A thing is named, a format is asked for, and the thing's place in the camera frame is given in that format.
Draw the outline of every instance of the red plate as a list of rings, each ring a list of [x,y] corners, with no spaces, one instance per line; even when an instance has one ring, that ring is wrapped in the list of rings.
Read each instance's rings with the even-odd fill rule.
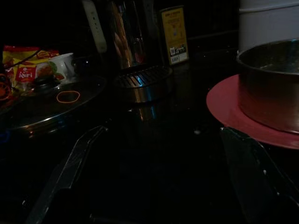
[[[238,103],[239,75],[231,76],[214,86],[206,97],[211,114],[223,125],[246,133],[251,138],[271,145],[299,149],[299,134],[278,131],[247,117]]]

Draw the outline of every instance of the snack packet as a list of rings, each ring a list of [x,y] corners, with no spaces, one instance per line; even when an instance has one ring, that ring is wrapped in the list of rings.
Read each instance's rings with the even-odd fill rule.
[[[57,50],[41,50],[27,61],[9,68],[33,55],[37,50],[39,50],[38,47],[4,46],[3,64],[4,68],[7,68],[7,77],[10,79],[13,89],[21,92],[30,90],[35,78],[53,74],[48,59],[59,55]]]

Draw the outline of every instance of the white cup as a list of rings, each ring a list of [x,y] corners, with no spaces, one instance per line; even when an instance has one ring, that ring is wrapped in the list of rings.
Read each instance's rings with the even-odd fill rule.
[[[49,59],[55,78],[61,82],[69,82],[75,75],[74,67],[72,65],[73,55],[74,53],[68,53]]]

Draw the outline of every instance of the barcode label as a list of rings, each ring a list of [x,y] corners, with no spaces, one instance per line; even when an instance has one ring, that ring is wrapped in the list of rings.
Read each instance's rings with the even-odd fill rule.
[[[175,48],[170,48],[170,55],[175,55],[176,54],[176,49]]]
[[[179,55],[171,57],[171,64],[179,62]]]

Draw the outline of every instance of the drip tray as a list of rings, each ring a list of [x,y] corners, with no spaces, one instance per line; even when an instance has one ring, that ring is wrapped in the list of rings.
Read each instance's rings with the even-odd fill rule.
[[[154,66],[119,75],[114,80],[118,97],[125,102],[144,103],[161,98],[173,90],[172,69]]]

